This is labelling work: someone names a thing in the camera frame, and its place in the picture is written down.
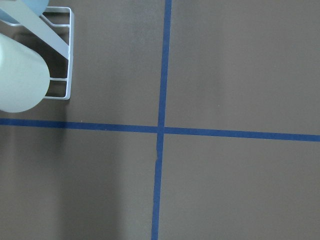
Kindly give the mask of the pale green-white plastic cup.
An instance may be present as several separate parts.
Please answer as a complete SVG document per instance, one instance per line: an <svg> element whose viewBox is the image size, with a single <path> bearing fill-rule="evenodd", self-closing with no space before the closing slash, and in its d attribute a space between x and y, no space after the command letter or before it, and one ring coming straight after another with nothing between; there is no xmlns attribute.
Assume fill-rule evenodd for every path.
<svg viewBox="0 0 320 240"><path fill-rule="evenodd" d="M0 35L0 110L20 113L39 104L50 85L45 60L25 45Z"/></svg>

